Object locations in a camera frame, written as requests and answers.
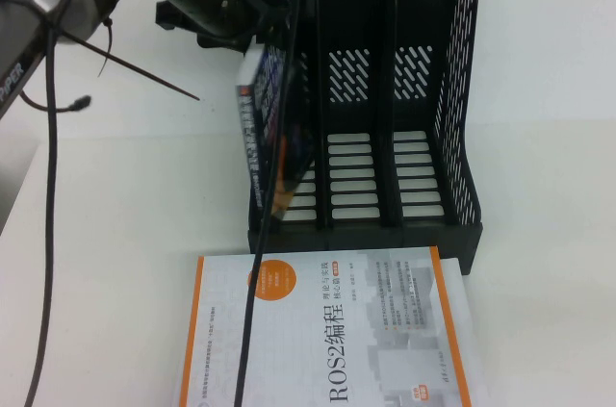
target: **book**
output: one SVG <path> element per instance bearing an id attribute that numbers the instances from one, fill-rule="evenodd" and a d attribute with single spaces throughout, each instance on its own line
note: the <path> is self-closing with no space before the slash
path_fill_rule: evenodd
<path id="1" fill-rule="evenodd" d="M 244 55 L 236 82 L 250 184 L 260 212 L 263 212 L 268 190 L 284 63 L 283 50 L 271 43 L 259 43 L 255 38 Z M 307 89 L 297 86 L 303 78 L 296 74 L 291 76 L 272 207 L 272 215 L 277 219 L 283 218 L 295 189 L 314 159 L 310 97 Z"/>
<path id="2" fill-rule="evenodd" d="M 199 259 L 175 405 L 233 406 L 252 260 Z M 487 399 L 457 260 L 441 262 L 436 248 L 264 259 L 245 407 L 487 407 Z"/>

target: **white surface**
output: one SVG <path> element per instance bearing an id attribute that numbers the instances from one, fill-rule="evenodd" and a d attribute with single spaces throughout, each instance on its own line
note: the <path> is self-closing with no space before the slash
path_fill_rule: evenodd
<path id="1" fill-rule="evenodd" d="M 616 122 L 473 126 L 484 234 L 466 279 L 492 405 L 611 405 Z M 43 280 L 44 149 L 0 237 L 0 406 L 25 396 Z M 197 255 L 246 249 L 240 137 L 62 143 L 38 405 L 168 406 Z"/>
<path id="2" fill-rule="evenodd" d="M 193 103 L 113 64 L 97 79 L 101 59 L 63 47 L 59 102 L 68 104 L 86 92 L 94 101 L 88 111 L 60 118 L 62 137 L 239 132 L 233 80 L 241 56 L 202 50 L 191 34 L 163 31 L 154 24 L 156 1 L 120 1 L 113 15 L 114 53 L 203 102 Z M 478 17 L 470 122 L 616 117 L 611 83 L 616 0 L 479 0 Z M 105 31 L 92 41 L 106 46 Z M 44 97 L 41 71 L 27 90 Z M 31 142 L 41 140 L 46 140 L 44 114 L 18 101 L 0 121 L 0 219 L 34 154 Z"/>

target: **black cable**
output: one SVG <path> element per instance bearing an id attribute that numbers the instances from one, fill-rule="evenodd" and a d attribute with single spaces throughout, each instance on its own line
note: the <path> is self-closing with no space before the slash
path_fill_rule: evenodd
<path id="1" fill-rule="evenodd" d="M 103 63 L 103 66 L 100 67 L 100 72 L 98 72 L 99 77 L 103 73 L 103 70 L 105 70 L 105 65 L 107 65 L 107 61 L 109 60 L 109 55 L 112 53 L 112 45 L 114 44 L 114 29 L 112 29 L 112 25 L 114 25 L 114 22 L 112 21 L 110 17 L 107 17 L 105 20 L 103 20 L 103 25 L 107 27 L 109 45 L 107 46 L 107 57 L 105 57 L 105 62 Z"/>
<path id="2" fill-rule="evenodd" d="M 250 334 L 252 332 L 252 316 L 254 314 L 254 299 L 259 282 L 259 271 L 263 254 L 268 242 L 270 233 L 271 209 L 273 207 L 273 199 L 276 191 L 276 179 L 278 176 L 278 166 L 280 160 L 280 147 L 284 129 L 285 109 L 287 97 L 289 95 L 290 74 L 293 65 L 295 54 L 295 40 L 297 35 L 297 23 L 299 21 L 300 0 L 293 0 L 291 8 L 291 22 L 289 29 L 289 46 L 284 62 L 284 71 L 282 74 L 282 91 L 280 96 L 280 105 L 278 107 L 278 123 L 276 127 L 276 136 L 273 143 L 273 153 L 271 159 L 271 169 L 269 171 L 268 193 L 263 209 L 263 218 L 261 221 L 261 230 L 259 232 L 259 240 L 254 252 L 254 262 L 252 265 L 252 275 L 250 276 L 250 284 L 248 286 L 248 297 L 246 299 L 246 309 L 244 315 L 244 333 L 242 335 L 242 350 L 240 352 L 240 367 L 238 369 L 238 382 L 235 391 L 234 407 L 242 407 L 244 400 L 244 385 L 246 378 L 246 370 L 248 367 L 248 355 L 250 352 Z"/>
<path id="3" fill-rule="evenodd" d="M 45 106 L 41 106 L 40 104 L 37 104 L 35 101 L 30 99 L 30 96 L 28 96 L 28 94 L 26 94 L 26 91 L 22 91 L 21 93 L 19 93 L 19 96 L 21 97 L 21 99 L 23 99 L 23 102 L 28 104 L 33 109 L 36 109 L 36 110 L 41 111 L 41 112 L 47 112 L 49 110 L 49 108 L 47 108 Z M 56 109 L 56 114 L 65 114 L 67 112 L 80 112 L 80 111 L 83 111 L 86 107 L 90 106 L 91 102 L 92 102 L 91 96 L 89 96 L 89 95 L 82 96 L 79 99 L 77 99 L 75 102 L 73 102 L 68 107 L 57 108 Z"/>
<path id="4" fill-rule="evenodd" d="M 51 298 L 54 280 L 54 214 L 56 205 L 56 176 L 58 169 L 58 113 L 56 110 L 55 86 L 55 47 L 58 39 L 57 27 L 68 9 L 71 0 L 60 0 L 57 7 L 57 16 L 52 27 L 46 34 L 45 48 L 45 76 L 47 88 L 47 121 L 49 124 L 49 162 L 47 167 L 47 197 L 45 207 L 45 284 L 42 300 L 42 316 L 40 319 L 40 333 L 38 335 L 37 358 L 30 381 L 30 388 L 24 403 L 25 407 L 32 407 L 39 387 L 40 374 L 45 359 L 47 336 L 49 334 L 49 320 L 51 318 Z"/>

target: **wire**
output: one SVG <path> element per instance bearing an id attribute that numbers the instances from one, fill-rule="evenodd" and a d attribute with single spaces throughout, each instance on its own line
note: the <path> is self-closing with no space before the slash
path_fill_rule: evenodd
<path id="1" fill-rule="evenodd" d="M 28 104 L 33 109 L 36 109 L 41 112 L 47 112 L 49 110 L 49 108 L 45 106 L 41 106 L 40 104 L 37 104 L 35 101 L 30 99 L 30 96 L 26 94 L 26 91 L 22 91 L 21 93 L 19 93 L 19 96 L 21 96 L 21 99 L 23 99 L 23 102 Z M 67 112 L 80 112 L 80 111 L 83 111 L 86 107 L 89 107 L 91 102 L 92 102 L 91 96 L 88 96 L 88 95 L 82 96 L 79 99 L 77 99 L 75 102 L 73 102 L 70 106 L 60 107 L 56 109 L 56 113 L 65 114 Z"/>
<path id="2" fill-rule="evenodd" d="M 30 381 L 30 388 L 24 403 L 32 407 L 39 388 L 40 375 L 45 359 L 49 320 L 51 318 L 51 298 L 54 281 L 54 218 L 56 205 L 56 177 L 58 170 L 58 111 L 56 110 L 55 53 L 58 27 L 71 0 L 60 0 L 57 17 L 52 27 L 47 29 L 45 48 L 45 76 L 47 88 L 47 121 L 49 128 L 49 161 L 47 167 L 47 197 L 45 208 L 45 284 L 42 299 L 42 316 L 38 335 L 37 358 Z"/>
<path id="3" fill-rule="evenodd" d="M 136 73 L 139 73 L 141 76 L 147 78 L 148 80 L 152 80 L 153 82 L 156 82 L 159 85 L 162 85 L 162 86 L 167 87 L 169 89 L 173 89 L 174 91 L 177 91 L 180 94 L 183 94 L 185 96 L 190 97 L 190 99 L 194 99 L 195 101 L 200 101 L 198 96 L 195 96 L 191 92 L 187 92 L 184 89 L 176 87 L 175 85 L 173 85 L 172 83 L 168 82 L 167 80 L 163 80 L 162 78 L 157 77 L 156 75 L 148 72 L 147 70 L 143 70 L 141 67 L 137 67 L 136 65 L 130 64 L 129 62 L 124 61 L 123 59 L 119 58 L 118 56 L 114 56 L 111 53 L 106 53 L 102 49 L 97 48 L 96 46 L 94 46 L 92 44 L 89 44 L 87 41 L 83 41 L 82 39 L 80 39 L 78 37 L 75 37 L 74 35 L 70 34 L 67 31 L 61 30 L 60 33 L 62 34 L 63 37 L 66 37 L 66 38 L 70 39 L 71 41 L 74 41 L 75 43 L 83 46 L 86 49 L 89 49 L 90 51 L 98 54 L 99 56 L 103 56 L 104 58 L 109 59 L 110 61 L 113 61 L 116 64 L 120 64 L 124 68 L 128 68 L 129 70 L 132 70 L 132 71 L 134 71 Z"/>
<path id="4" fill-rule="evenodd" d="M 114 22 L 112 21 L 110 17 L 107 17 L 105 20 L 103 20 L 103 25 L 107 27 L 107 35 L 109 36 L 109 45 L 107 46 L 107 56 L 105 57 L 105 62 L 103 63 L 103 66 L 100 67 L 100 72 L 98 72 L 99 77 L 102 75 L 103 70 L 105 70 L 105 65 L 107 65 L 107 61 L 109 60 L 109 55 L 112 52 L 112 45 L 114 44 L 114 29 L 112 29 L 112 25 L 114 25 Z"/>
<path id="5" fill-rule="evenodd" d="M 271 169 L 269 170 L 268 180 L 268 193 L 266 195 L 266 202 L 263 209 L 263 218 L 261 221 L 261 230 L 259 232 L 259 239 L 254 253 L 254 262 L 252 265 L 252 275 L 250 276 L 250 284 L 248 286 L 248 297 L 246 299 L 246 309 L 244 315 L 244 333 L 242 335 L 242 349 L 240 352 L 240 367 L 238 369 L 238 381 L 235 391 L 234 407 L 242 407 L 244 400 L 244 386 L 246 378 L 246 370 L 248 367 L 248 355 L 250 352 L 250 334 L 252 332 L 252 317 L 254 314 L 254 300 L 257 290 L 257 284 L 259 282 L 259 271 L 261 269 L 261 262 L 263 260 L 263 254 L 268 242 L 268 235 L 270 233 L 271 222 L 271 209 L 273 207 L 273 199 L 276 189 L 276 178 L 278 176 L 278 166 L 280 160 L 280 148 L 284 128 L 285 109 L 287 97 L 289 95 L 290 86 L 290 74 L 293 65 L 293 59 L 295 54 L 295 40 L 297 36 L 297 23 L 299 21 L 299 7 L 300 0 L 293 0 L 291 8 L 291 22 L 289 30 L 289 40 L 287 54 L 284 62 L 284 71 L 282 74 L 282 92 L 280 96 L 280 105 L 278 107 L 278 123 L 276 127 L 276 137 L 273 143 L 273 156 L 271 159 Z"/>

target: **desk organizer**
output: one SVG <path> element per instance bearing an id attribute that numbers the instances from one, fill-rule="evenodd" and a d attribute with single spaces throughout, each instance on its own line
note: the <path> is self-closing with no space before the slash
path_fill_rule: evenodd
<path id="1" fill-rule="evenodd" d="M 165 9 L 162 26 L 190 30 Z M 464 145 L 476 14 L 477 0 L 302 0 L 295 51 L 316 157 L 268 252 L 438 245 L 471 271 L 482 231 Z M 248 224 L 253 247 L 254 196 Z"/>

